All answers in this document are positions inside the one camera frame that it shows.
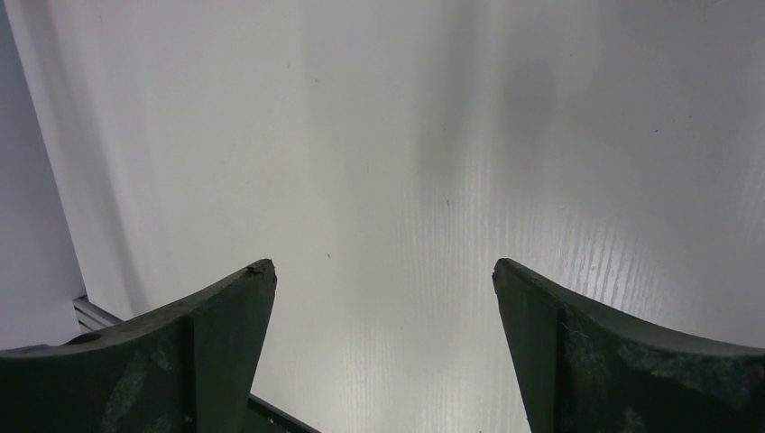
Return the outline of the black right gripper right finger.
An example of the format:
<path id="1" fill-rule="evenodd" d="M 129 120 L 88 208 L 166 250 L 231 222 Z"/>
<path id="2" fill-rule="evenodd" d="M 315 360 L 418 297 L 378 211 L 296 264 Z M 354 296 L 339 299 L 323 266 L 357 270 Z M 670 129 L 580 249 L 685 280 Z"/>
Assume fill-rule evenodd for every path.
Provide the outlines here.
<path id="1" fill-rule="evenodd" d="M 506 258 L 493 286 L 532 431 L 763 431 L 762 349 L 661 327 Z"/>

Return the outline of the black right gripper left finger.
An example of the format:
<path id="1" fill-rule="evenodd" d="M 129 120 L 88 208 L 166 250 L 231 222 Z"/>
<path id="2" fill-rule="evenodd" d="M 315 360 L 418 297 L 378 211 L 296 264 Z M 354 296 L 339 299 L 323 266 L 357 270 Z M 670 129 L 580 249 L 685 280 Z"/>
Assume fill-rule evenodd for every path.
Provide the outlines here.
<path id="1" fill-rule="evenodd" d="M 262 259 L 63 345 L 4 350 L 2 431 L 239 431 L 276 284 Z"/>

